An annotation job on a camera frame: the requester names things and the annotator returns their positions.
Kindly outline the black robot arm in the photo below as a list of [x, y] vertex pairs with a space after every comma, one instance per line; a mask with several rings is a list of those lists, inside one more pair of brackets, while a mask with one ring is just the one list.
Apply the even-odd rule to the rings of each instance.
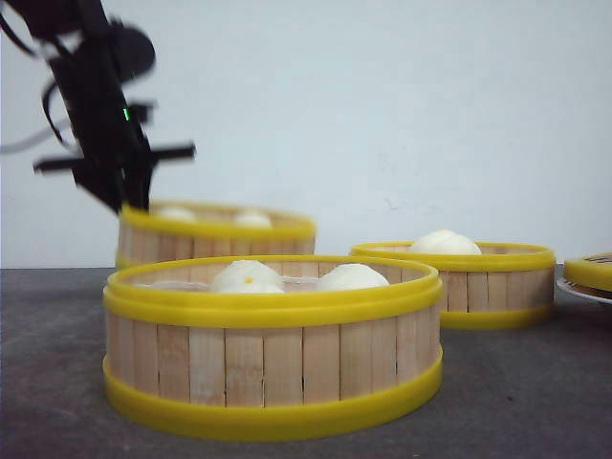
[[75, 183], [115, 212], [147, 210], [153, 172], [161, 161], [191, 158], [193, 143], [154, 149], [142, 131], [153, 105], [128, 102], [124, 83], [149, 72], [156, 54], [141, 30], [106, 16], [99, 1], [12, 1], [33, 39], [55, 49], [43, 92], [64, 102], [77, 151], [34, 165], [37, 172], [71, 171]]

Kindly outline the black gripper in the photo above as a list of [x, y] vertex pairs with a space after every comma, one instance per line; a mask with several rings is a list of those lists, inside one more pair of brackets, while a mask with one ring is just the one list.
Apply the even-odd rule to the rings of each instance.
[[75, 182], [119, 215], [124, 201], [149, 210], [149, 191], [159, 161], [191, 158], [192, 143], [151, 148], [142, 131], [151, 103], [128, 103], [122, 85], [152, 69], [152, 47], [78, 47], [57, 49], [48, 60], [54, 82], [42, 98], [49, 112], [53, 91], [61, 95], [79, 147], [75, 157], [51, 158], [36, 171], [71, 169]]

